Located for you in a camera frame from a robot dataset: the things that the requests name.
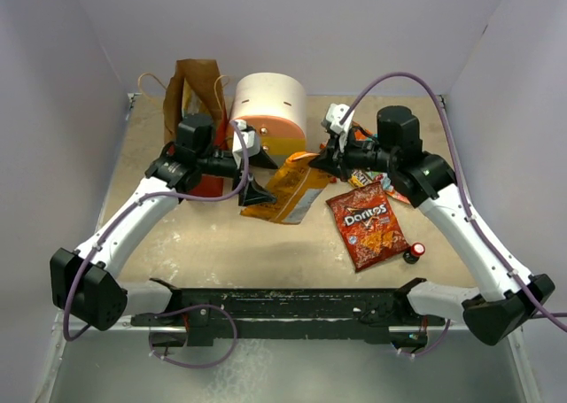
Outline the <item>gold foil snack bag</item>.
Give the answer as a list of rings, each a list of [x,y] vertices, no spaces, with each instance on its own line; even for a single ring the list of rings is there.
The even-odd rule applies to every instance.
[[[183,81],[181,110],[183,117],[190,114],[210,113],[205,103],[198,97],[197,93],[186,80]]]

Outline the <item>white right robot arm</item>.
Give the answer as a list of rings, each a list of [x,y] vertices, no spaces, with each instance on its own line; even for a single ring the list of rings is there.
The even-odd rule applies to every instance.
[[[387,173],[393,187],[444,235],[470,271],[473,288],[416,278],[399,288],[395,317],[414,324],[424,315],[464,323],[482,343],[496,345],[531,319],[555,290],[513,257],[459,193],[453,168],[423,149],[418,118],[405,106],[377,112],[377,137],[356,139],[348,105],[332,104],[322,126],[330,138],[311,161],[338,179],[354,170]]]

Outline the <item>red emergency stop button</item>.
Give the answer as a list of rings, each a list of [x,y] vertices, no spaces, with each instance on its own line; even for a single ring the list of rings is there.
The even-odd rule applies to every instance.
[[[414,243],[409,246],[403,253],[403,259],[410,265],[416,264],[425,254],[425,246],[422,243]]]

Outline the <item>red brown paper bag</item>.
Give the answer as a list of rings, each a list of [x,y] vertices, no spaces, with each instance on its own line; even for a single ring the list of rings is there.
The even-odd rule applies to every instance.
[[[138,203],[147,200],[217,202],[240,171],[227,144],[222,77],[213,59],[175,62],[162,105],[164,145],[144,172]]]

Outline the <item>teal candy pouch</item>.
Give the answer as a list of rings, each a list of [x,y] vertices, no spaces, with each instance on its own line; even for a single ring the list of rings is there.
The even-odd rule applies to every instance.
[[[379,173],[377,175],[377,180],[380,182],[382,189],[384,191],[391,191],[392,190],[392,183],[391,180],[386,173]]]

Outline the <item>orange white snack bag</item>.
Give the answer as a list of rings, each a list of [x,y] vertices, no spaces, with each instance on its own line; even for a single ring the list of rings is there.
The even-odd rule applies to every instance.
[[[342,144],[339,139],[336,136],[331,136],[329,137],[329,140],[327,141],[326,144],[322,144],[321,145],[321,150],[323,150],[324,148],[330,148],[332,150],[335,150],[337,152],[340,153],[341,157],[342,157],[342,166],[343,166],[343,152],[344,152],[344,148],[346,146],[346,144],[348,142],[352,142],[352,141],[366,141],[366,140],[370,140],[370,141],[374,141],[379,145],[378,142],[378,138],[377,135],[375,134],[371,134],[366,128],[363,128],[362,126],[360,126],[358,123],[356,122],[352,122],[352,126],[351,129],[348,133],[348,137],[347,137],[347,141],[345,142],[345,144]],[[352,171],[346,171],[344,169],[345,175],[346,175],[346,180],[345,182],[348,182],[348,179],[350,178]],[[373,172],[376,177],[375,177],[375,181],[373,183],[379,183],[380,182],[377,180],[377,175],[381,172]],[[404,197],[403,195],[401,195],[394,187],[392,184],[392,190],[391,191],[384,191],[385,194],[395,200],[398,200],[402,203],[405,203],[407,205],[410,205],[410,201]]]

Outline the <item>orange kettle chips bag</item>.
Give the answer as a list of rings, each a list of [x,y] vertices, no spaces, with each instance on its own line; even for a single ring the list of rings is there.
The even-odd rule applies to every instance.
[[[331,174],[310,166],[316,157],[316,153],[306,151],[293,153],[266,186],[276,197],[275,203],[247,206],[240,214],[276,224],[300,224],[333,178]]]

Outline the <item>yellow M&M's candy pack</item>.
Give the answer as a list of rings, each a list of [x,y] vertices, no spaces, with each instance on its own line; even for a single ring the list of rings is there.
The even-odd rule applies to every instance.
[[[348,183],[354,188],[367,186],[375,181],[376,175],[373,172],[353,170]]]

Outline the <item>red Doritos chip bag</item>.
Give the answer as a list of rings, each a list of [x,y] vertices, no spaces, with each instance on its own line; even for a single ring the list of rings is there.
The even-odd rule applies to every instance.
[[[355,188],[326,201],[354,271],[372,267],[409,248],[379,183]]]

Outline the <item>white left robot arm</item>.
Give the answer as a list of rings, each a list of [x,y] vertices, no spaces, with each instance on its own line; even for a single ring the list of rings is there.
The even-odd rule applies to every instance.
[[[237,197],[241,206],[275,202],[275,196],[254,179],[251,167],[277,169],[260,136],[244,120],[233,120],[231,150],[214,144],[211,116],[189,114],[178,124],[175,138],[144,173],[127,202],[93,236],[73,250],[58,249],[50,259],[55,306],[63,325],[72,317],[104,331],[124,315],[151,314],[163,325],[182,316],[182,303],[171,285],[159,280],[119,283],[118,277],[136,247],[206,176],[227,178],[232,190],[218,201]]]

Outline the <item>white round drawer cabinet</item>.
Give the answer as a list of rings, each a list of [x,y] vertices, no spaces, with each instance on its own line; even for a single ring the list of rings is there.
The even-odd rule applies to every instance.
[[[242,78],[229,118],[254,127],[262,149],[278,165],[307,149],[307,93],[288,75],[255,73]]]

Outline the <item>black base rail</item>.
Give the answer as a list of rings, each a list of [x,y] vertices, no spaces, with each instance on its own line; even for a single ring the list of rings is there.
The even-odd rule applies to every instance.
[[[173,288],[165,315],[137,314],[156,346],[210,346],[217,339],[360,340],[422,347],[426,328],[445,320],[419,315],[392,288]]]

